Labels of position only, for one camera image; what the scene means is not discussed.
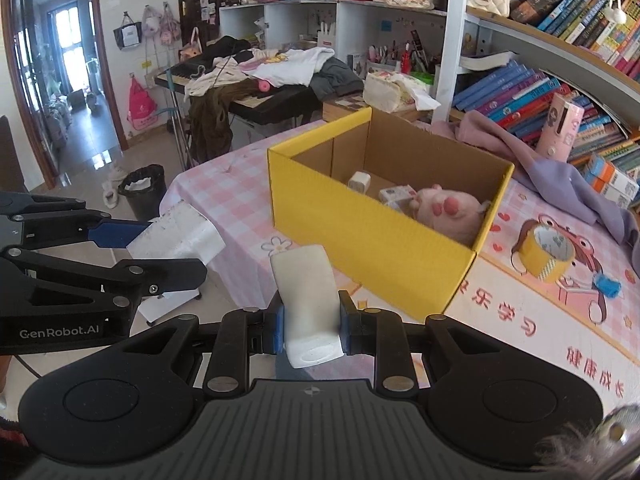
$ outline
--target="tape roll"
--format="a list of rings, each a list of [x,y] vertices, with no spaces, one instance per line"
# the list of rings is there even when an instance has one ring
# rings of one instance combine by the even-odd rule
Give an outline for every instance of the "tape roll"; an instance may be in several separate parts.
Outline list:
[[[546,224],[529,230],[519,253],[527,272],[545,283],[556,282],[575,258],[571,241]]]

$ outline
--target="wooden door frame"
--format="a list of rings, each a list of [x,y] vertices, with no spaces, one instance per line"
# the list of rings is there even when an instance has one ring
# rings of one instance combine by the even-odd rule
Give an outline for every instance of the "wooden door frame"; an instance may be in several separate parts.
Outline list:
[[[100,0],[91,0],[91,3],[94,12],[95,43],[98,50],[98,60],[100,61],[100,76],[102,78],[104,97],[109,107],[111,120],[113,121],[113,127],[116,130],[120,149],[124,151],[129,149],[129,142],[127,141],[127,137],[124,133],[122,120],[120,119],[120,113],[116,103],[116,97],[113,92],[107,52],[104,46]],[[24,125],[24,131],[27,135],[27,139],[29,140],[29,144],[31,145],[31,149],[33,150],[33,155],[40,167],[42,176],[44,177],[44,183],[49,189],[53,189],[56,186],[56,170],[52,167],[49,159],[45,156],[44,150],[38,139],[34,119],[29,112],[20,75],[18,74],[18,59],[14,49],[14,17],[11,0],[0,0],[0,19],[2,20],[2,38],[4,40],[4,50],[9,68],[9,76],[11,78],[11,85],[14,90],[15,100],[18,105],[18,111],[20,112],[20,118]]]

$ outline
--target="trash can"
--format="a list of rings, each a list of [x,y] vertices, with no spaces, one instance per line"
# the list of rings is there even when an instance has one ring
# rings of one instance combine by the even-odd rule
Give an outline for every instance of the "trash can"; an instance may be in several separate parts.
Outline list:
[[[127,199],[136,220],[147,222],[160,216],[160,202],[166,193],[164,168],[151,164],[129,173],[118,186],[118,193]]]

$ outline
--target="white shelf post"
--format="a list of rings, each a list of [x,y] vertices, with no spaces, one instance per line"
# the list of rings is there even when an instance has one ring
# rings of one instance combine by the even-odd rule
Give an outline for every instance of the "white shelf post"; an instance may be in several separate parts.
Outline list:
[[[448,121],[460,65],[460,50],[465,34],[466,0],[449,0],[447,28],[444,33],[440,77],[436,101],[441,103],[433,113],[434,121]]]

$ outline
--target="pink backpack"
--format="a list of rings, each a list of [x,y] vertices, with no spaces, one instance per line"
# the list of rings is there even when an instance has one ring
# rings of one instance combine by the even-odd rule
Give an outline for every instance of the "pink backpack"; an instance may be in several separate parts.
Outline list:
[[[131,88],[129,89],[129,113],[127,115],[131,126],[140,131],[158,122],[158,116],[154,114],[157,109],[156,102],[132,75]]]

